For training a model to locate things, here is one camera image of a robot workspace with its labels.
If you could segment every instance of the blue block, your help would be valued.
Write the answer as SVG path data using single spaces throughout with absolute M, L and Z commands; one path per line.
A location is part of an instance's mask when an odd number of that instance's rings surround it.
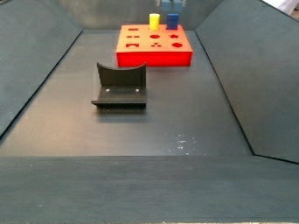
M 167 14 L 167 30 L 177 30 L 179 14 Z

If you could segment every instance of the red block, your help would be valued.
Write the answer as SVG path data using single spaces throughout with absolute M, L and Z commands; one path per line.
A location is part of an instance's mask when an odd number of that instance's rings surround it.
M 123 25 L 116 45 L 119 67 L 188 67 L 192 61 L 192 47 L 183 27 L 149 31 L 148 24 Z

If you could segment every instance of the gray floor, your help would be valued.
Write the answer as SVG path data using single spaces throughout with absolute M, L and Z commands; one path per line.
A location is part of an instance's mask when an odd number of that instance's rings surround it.
M 249 156 L 195 32 L 191 67 L 148 67 L 145 110 L 99 111 L 96 63 L 117 31 L 85 31 L 0 143 L 0 156 Z
M 0 222 L 299 221 L 299 166 L 251 156 L 188 37 L 192 66 L 148 68 L 147 110 L 99 112 L 117 32 L 80 36 L 1 139 Z
M 0 157 L 0 222 L 299 222 L 298 173 L 261 157 Z

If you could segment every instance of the shape hole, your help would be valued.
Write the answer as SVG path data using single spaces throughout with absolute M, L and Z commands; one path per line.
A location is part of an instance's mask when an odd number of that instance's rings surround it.
M 171 39 L 177 39 L 179 35 L 172 34 L 169 37 L 171 37 Z
M 125 47 L 135 46 L 139 47 L 139 44 L 125 44 Z
M 172 43 L 172 46 L 173 46 L 173 47 L 181 47 L 183 44 L 180 44 L 180 43 Z
M 151 39 L 159 39 L 160 38 L 160 36 L 159 35 L 151 35 Z

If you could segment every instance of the dark gray surface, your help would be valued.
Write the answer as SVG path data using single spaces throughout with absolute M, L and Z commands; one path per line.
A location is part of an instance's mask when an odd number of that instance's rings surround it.
M 299 162 L 299 23 L 224 0 L 196 30 L 253 152 Z
M 96 63 L 116 66 L 117 31 L 87 31 L 0 144 L 1 156 L 248 156 L 193 31 L 189 67 L 147 68 L 147 109 L 101 110 Z
M 298 173 L 261 157 L 0 158 L 0 222 L 298 222 Z
M 56 0 L 75 21 L 85 30 L 119 30 L 124 24 L 148 23 L 148 14 L 160 13 L 165 24 L 165 15 L 155 0 Z M 185 30 L 195 30 L 211 14 L 221 0 L 187 0 L 180 12 L 180 24 Z
M 0 136 L 67 52 L 80 28 L 52 0 L 0 7 Z

